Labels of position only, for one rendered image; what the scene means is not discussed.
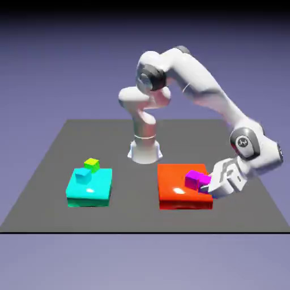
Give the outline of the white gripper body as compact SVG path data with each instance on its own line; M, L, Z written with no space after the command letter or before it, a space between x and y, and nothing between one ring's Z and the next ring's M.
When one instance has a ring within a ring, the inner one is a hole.
M237 191L234 179L239 175L239 173L240 171L238 169L236 158L228 158L217 162L211 173L208 193L216 199L234 193Z

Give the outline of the small magenta cube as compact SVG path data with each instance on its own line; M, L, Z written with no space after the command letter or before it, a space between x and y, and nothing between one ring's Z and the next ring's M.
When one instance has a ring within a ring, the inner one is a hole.
M199 190L203 186L204 174L195 170L190 170L185 175L185 186L193 190Z
M211 182L211 175L201 175L200 179L199 179L199 188L203 185L210 185Z

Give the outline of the small yellow-green cube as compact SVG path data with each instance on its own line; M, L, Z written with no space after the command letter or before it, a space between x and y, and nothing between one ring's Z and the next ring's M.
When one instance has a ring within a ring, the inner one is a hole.
M84 167L89 169L91 173L96 173L100 169L100 162L97 159L89 158L84 162Z

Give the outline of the small cyan cube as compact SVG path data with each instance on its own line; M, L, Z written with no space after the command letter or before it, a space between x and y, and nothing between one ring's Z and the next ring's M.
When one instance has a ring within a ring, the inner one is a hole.
M88 168L76 168L74 170L76 182L80 184L87 184L92 179L92 172Z

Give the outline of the large orange box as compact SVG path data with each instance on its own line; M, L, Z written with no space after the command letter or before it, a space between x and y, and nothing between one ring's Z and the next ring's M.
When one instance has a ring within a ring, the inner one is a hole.
M185 186L190 170L208 175L204 164L158 164L157 180L161 210L210 210L213 197Z

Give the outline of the large cyan box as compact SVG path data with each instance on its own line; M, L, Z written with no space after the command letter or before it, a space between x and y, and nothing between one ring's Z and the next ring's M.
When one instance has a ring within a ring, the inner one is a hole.
M112 169L99 169L92 173L87 184L76 182L74 171L66 188L68 207L107 207L112 187Z

